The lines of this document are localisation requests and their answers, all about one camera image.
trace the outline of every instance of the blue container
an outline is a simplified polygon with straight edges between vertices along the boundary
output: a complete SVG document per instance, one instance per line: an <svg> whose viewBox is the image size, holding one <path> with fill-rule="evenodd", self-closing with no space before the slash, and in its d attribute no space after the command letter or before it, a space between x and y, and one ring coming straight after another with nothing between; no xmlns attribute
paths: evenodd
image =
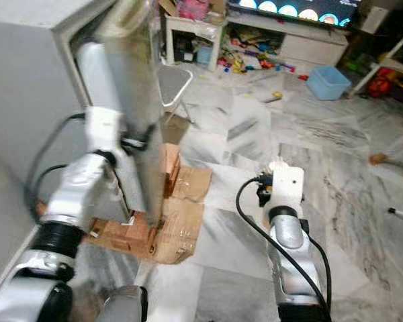
<svg viewBox="0 0 403 322"><path fill-rule="evenodd" d="M321 101L339 99L351 82L333 66L317 66L308 79L308 87Z"/></svg>
<svg viewBox="0 0 403 322"><path fill-rule="evenodd" d="M197 63L202 65L208 65L210 62L210 55L212 53L212 47L201 46L197 52Z"/></svg>

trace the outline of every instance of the marble floor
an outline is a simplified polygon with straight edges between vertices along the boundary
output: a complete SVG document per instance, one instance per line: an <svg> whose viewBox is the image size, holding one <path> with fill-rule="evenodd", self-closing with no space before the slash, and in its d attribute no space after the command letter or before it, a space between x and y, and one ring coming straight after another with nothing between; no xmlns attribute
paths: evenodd
<svg viewBox="0 0 403 322"><path fill-rule="evenodd" d="M279 320L266 243L234 205L241 184L278 157L305 170L303 209L330 260L333 321L403 321L403 219L386 211L403 210L403 153L377 168L367 163L403 135L403 105L321 102L290 74L181 68L195 75L185 94L195 123L178 110L165 138L180 145L183 164L210 168L213 177L194 256L179 265L139 264L135 283L149 291L148 321ZM260 103L273 91L283 99ZM257 203L250 186L242 208L261 224ZM116 270L129 265L108 256ZM120 276L116 285L128 278Z"/></svg>

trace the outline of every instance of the tv stand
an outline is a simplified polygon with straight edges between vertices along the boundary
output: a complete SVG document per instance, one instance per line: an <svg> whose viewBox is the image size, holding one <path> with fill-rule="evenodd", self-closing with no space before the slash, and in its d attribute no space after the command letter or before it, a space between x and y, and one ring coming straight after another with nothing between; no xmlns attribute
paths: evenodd
<svg viewBox="0 0 403 322"><path fill-rule="evenodd" d="M336 65L348 46L341 30L320 28L298 21L278 21L274 17L235 10L229 11L227 21L284 33L279 58L295 65L299 74L307 74L317 65Z"/></svg>

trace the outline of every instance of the tv screen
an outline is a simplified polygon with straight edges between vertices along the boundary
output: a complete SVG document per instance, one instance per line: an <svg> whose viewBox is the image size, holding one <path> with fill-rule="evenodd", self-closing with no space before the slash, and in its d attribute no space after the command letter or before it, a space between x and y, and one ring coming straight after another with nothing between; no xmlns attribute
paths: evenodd
<svg viewBox="0 0 403 322"><path fill-rule="evenodd" d="M361 0L229 0L233 7L346 27Z"/></svg>

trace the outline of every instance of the black cable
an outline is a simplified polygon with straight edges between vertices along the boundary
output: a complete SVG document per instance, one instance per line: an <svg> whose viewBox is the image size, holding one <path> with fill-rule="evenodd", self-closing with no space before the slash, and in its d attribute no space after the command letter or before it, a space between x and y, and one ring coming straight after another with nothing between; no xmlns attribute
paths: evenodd
<svg viewBox="0 0 403 322"><path fill-rule="evenodd" d="M30 211L35 212L36 216L38 216L38 214L36 212L36 206L38 204L37 198L38 198L40 187L42 186L42 182L43 182L45 176L54 170L63 169L66 166L67 166L67 164L58 164L56 166L50 166L49 168L47 168L44 172L42 172L40 174L37 181L34 183L33 191L32 191L32 198L31 198L31 203L30 203Z"/></svg>
<svg viewBox="0 0 403 322"><path fill-rule="evenodd" d="M279 253L283 255L295 268L296 270L304 277L306 282L312 287L314 290L316 297L322 307L322 309L325 312L326 319L328 322L331 322L331 316L330 316L330 311L328 310L326 301L324 297L322 296L321 291L317 287L317 285L314 283L314 281L310 278L310 276L304 271L304 269L276 242L274 241L265 231L263 231L256 223L253 223L247 215L245 215L240 208L240 195L242 194L243 190L246 188L246 186L252 182L258 182L259 177L252 178L248 181L246 181L239 191L237 192L236 195L236 208L239 213L239 215L245 220L253 229L255 229L260 235L262 235L274 248L278 250Z"/></svg>
<svg viewBox="0 0 403 322"><path fill-rule="evenodd" d="M331 312L331 270L330 270L330 264L328 263L328 258L327 255L325 254L325 251L322 249L321 245L318 244L315 240L312 239L312 237L309 237L310 242L318 248L318 251L320 252L322 256L322 260L324 261L324 266L325 266L325 272L326 272L326 277L327 277L327 307L328 311Z"/></svg>
<svg viewBox="0 0 403 322"><path fill-rule="evenodd" d="M54 142L54 140L56 139L58 134L62 131L62 129L64 129L64 127L67 125L67 123L73 119L84 119L84 118L85 118L85 113L77 113L77 114L71 115L71 116L65 118L64 120L62 120L57 125L57 127L54 129L54 131L49 135L49 137L43 143L40 150L36 153L36 155L33 158L32 164L28 171L26 183L24 186L24 203L26 204L26 207L27 207L28 211L30 212L32 219L36 223L39 223L40 220L39 220L39 216L38 216L37 212L31 208L33 199L37 198L37 196L32 193L32 183L33 183L34 175L36 174L36 171L39 167L39 164L42 161L42 158L43 158L44 154L46 153L46 151L48 151L48 148Z"/></svg>

